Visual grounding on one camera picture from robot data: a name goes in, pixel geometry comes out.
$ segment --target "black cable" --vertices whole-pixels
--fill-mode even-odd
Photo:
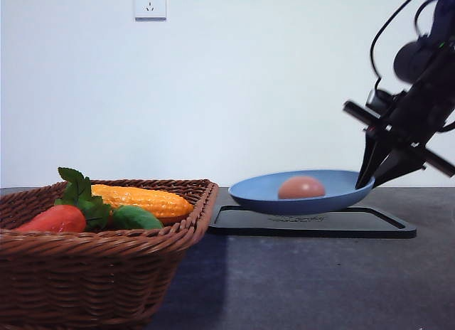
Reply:
[[[398,15],[401,10],[403,10],[403,8],[408,5],[408,3],[411,2],[411,0],[406,0],[397,10],[395,10],[395,12],[389,17],[389,19],[384,23],[384,25],[381,27],[381,29],[379,29],[378,33],[376,34],[376,36],[374,37],[373,39],[373,42],[371,43],[371,47],[370,47],[370,61],[371,61],[371,65],[373,67],[373,71],[375,72],[376,74],[376,77],[378,77],[378,80],[376,81],[375,83],[375,91],[378,90],[378,85],[379,85],[379,82],[382,80],[381,78],[381,75],[379,74],[378,72],[378,69],[376,68],[376,65],[375,65],[375,59],[374,59],[374,54],[373,54],[373,51],[375,49],[375,44],[376,42],[378,41],[379,39],[379,36],[382,34],[382,32],[388,27],[388,25],[390,24],[390,22],[396,17],[396,15]]]
[[[428,6],[428,4],[432,3],[433,1],[437,1],[437,0],[426,0],[426,1],[424,1],[424,3],[417,9],[417,12],[414,15],[414,28],[415,28],[415,32],[417,33],[417,35],[419,37],[421,37],[422,34],[420,33],[420,29],[419,29],[419,26],[417,24],[417,21],[419,20],[419,16],[420,16],[421,12]]]
[[[455,122],[451,122],[450,124],[442,127],[439,132],[443,133],[443,132],[448,132],[448,131],[451,131],[455,129]]]

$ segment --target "black tray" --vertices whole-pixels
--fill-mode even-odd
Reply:
[[[313,215],[267,215],[242,206],[218,206],[208,232],[331,238],[414,238],[413,225],[382,211],[349,207]]]

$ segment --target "yellow corn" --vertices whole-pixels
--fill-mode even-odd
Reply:
[[[101,196],[104,203],[113,208],[138,206],[154,214],[160,220],[185,216],[193,210],[193,205],[183,197],[168,191],[148,190],[132,186],[92,185],[92,195]]]

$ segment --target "robotic arm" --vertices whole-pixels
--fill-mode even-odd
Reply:
[[[420,11],[431,1],[417,11],[416,29]],[[409,91],[392,95],[379,90],[379,77],[366,108],[351,101],[344,105],[344,111],[367,124],[356,188],[366,185],[372,176],[374,186],[379,186],[425,169],[425,163],[447,176],[455,175],[453,164],[426,148],[437,132],[455,129],[455,122],[446,124],[455,110],[455,0],[437,1],[430,34],[419,35],[395,57],[395,74],[412,84]]]

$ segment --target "green leaf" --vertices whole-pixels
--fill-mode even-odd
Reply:
[[[84,181],[84,175],[78,170],[59,167],[58,173],[62,179],[68,182]]]
[[[163,224],[154,214],[137,206],[121,206],[112,214],[112,225],[117,229],[160,229]]]
[[[90,178],[84,177],[79,171],[71,168],[58,168],[60,177],[68,182],[63,197],[54,204],[70,204],[77,206],[87,221],[86,230],[101,230],[106,227],[111,206],[104,204],[101,196],[92,196]]]

